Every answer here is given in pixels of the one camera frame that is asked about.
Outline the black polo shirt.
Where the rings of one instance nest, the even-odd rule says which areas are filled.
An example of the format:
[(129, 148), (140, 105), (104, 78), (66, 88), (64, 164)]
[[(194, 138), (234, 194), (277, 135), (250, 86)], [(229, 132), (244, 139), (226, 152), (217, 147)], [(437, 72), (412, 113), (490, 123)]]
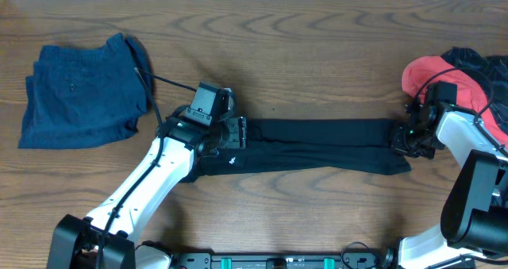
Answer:
[(202, 176), (319, 167), (397, 175), (411, 170), (390, 148), (391, 119), (247, 120), (247, 146), (203, 157), (182, 183)]

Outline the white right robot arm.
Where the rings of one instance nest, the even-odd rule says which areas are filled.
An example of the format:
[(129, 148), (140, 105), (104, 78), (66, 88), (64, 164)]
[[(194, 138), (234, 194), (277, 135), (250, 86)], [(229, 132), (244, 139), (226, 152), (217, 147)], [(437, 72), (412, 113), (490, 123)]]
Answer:
[(421, 106), (396, 136), (404, 154), (447, 148), (461, 171), (439, 225), (389, 249), (385, 268), (473, 268), (507, 264), (507, 153), (472, 111), (446, 102)]

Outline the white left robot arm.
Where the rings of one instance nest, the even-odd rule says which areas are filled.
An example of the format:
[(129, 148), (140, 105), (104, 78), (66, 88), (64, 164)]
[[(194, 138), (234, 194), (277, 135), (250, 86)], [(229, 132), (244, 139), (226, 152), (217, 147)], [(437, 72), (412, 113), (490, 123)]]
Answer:
[(202, 156), (245, 148), (247, 120), (232, 117), (206, 126), (185, 117), (160, 123), (146, 156), (100, 206), (84, 218), (66, 215), (56, 226), (49, 268), (169, 268), (173, 256), (141, 233), (171, 189)]

